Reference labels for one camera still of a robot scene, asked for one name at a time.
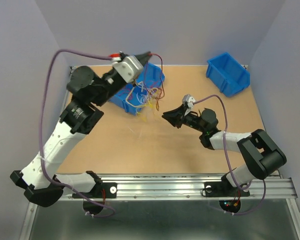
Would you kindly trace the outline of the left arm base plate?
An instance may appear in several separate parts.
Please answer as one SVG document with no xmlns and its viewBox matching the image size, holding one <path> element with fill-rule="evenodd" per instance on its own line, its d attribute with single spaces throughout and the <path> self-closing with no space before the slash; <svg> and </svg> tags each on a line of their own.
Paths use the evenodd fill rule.
<svg viewBox="0 0 300 240">
<path fill-rule="evenodd" d="M 96 183 L 90 191 L 81 192 L 90 199 L 115 199 L 117 197 L 118 184 L 116 182 Z"/>
</svg>

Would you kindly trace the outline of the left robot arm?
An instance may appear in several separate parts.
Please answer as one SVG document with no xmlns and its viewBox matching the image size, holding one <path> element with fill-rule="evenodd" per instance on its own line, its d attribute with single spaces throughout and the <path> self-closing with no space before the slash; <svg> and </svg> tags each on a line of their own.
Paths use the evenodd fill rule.
<svg viewBox="0 0 300 240">
<path fill-rule="evenodd" d="M 72 94 L 71 101 L 61 113 L 51 136 L 46 142 L 40 138 L 37 156 L 22 170 L 10 175 L 13 183 L 24 189 L 29 202 L 50 207 L 61 196 L 72 193 L 80 198 L 106 196 L 101 178 L 93 171 L 58 175 L 57 170 L 104 115 L 98 108 L 133 83 L 150 58 L 149 51 L 138 55 L 114 53 L 106 57 L 111 61 L 111 70 L 101 77 L 86 65 L 73 70 L 66 86 Z"/>
</svg>

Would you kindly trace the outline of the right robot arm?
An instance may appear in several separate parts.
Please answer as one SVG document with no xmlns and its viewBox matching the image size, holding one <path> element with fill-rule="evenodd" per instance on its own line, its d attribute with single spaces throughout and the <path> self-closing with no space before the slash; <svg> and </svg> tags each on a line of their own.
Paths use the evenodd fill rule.
<svg viewBox="0 0 300 240">
<path fill-rule="evenodd" d="M 188 110 L 186 105 L 166 111 L 162 118 L 173 127 L 185 125 L 201 132 L 199 140 L 210 150 L 227 150 L 241 153 L 244 164 L 222 176 L 218 187 L 225 195 L 232 195 L 254 179 L 264 180 L 287 163 L 283 151 L 263 129 L 248 133 L 230 133 L 217 128 L 216 113 L 209 108 L 201 113 Z"/>
</svg>

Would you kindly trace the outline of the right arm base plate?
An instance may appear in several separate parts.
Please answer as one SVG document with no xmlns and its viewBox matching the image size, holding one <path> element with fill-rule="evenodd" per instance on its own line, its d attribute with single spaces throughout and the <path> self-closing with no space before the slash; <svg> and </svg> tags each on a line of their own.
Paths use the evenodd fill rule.
<svg viewBox="0 0 300 240">
<path fill-rule="evenodd" d="M 203 184 L 201 195 L 206 198 L 249 197 L 249 191 L 243 191 L 229 183 L 210 181 Z"/>
</svg>

